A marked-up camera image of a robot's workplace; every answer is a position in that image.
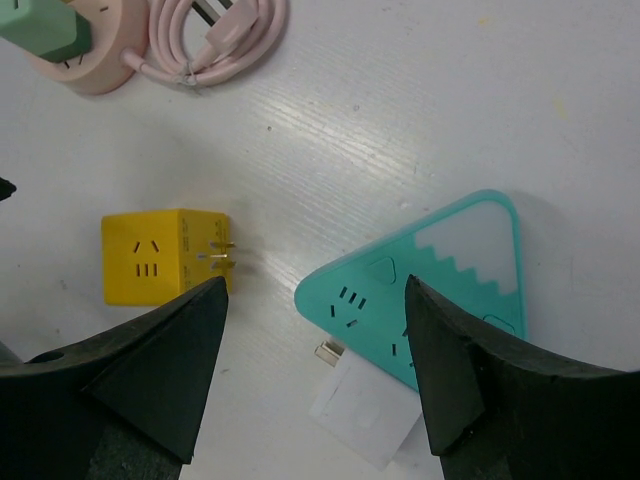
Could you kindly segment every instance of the pink cable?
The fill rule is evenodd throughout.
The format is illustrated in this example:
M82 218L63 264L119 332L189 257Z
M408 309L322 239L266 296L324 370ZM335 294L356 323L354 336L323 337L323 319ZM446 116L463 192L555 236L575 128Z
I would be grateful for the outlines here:
M287 0L237 0L206 35L209 43L194 60L182 36L192 0L151 0L149 42L158 67L127 49L122 60L134 70L165 83L210 87L251 66L275 43L284 28Z

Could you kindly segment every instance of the yellow stain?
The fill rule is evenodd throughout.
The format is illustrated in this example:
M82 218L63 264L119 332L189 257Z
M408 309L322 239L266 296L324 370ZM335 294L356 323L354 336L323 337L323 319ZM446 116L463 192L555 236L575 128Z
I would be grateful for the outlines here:
M563 120L569 120L569 115L567 115L567 109L564 108L564 102L557 95L553 97L553 106L558 113L558 116Z

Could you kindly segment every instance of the green cube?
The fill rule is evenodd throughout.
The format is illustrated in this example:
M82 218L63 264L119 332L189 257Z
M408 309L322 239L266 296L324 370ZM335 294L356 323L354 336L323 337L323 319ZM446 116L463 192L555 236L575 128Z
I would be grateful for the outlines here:
M91 26L60 0L0 0L0 35L44 60L61 63L91 50Z

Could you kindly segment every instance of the white table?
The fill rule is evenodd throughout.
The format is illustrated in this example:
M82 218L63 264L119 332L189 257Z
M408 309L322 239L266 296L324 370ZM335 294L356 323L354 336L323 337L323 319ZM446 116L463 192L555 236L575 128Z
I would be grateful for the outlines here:
M532 342L640 368L639 25L635 0L297 0L242 78L95 99L2 43L0 339L26 359L139 313L102 302L103 215L224 211L238 288L182 478L441 478L423 430L420 462L378 473L307 416L330 367L293 290L497 188L522 218Z

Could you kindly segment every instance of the power plug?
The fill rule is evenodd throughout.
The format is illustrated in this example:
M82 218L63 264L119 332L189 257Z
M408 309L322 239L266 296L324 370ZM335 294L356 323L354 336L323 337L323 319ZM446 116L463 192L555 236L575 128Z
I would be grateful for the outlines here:
M223 213L177 209L104 217L105 302L163 305L216 276L231 291L232 247Z
M93 48L62 63L30 55L34 68L78 93L99 95L124 84L134 70L121 61L125 49L144 56L149 38L147 0L74 0L69 2L89 20Z

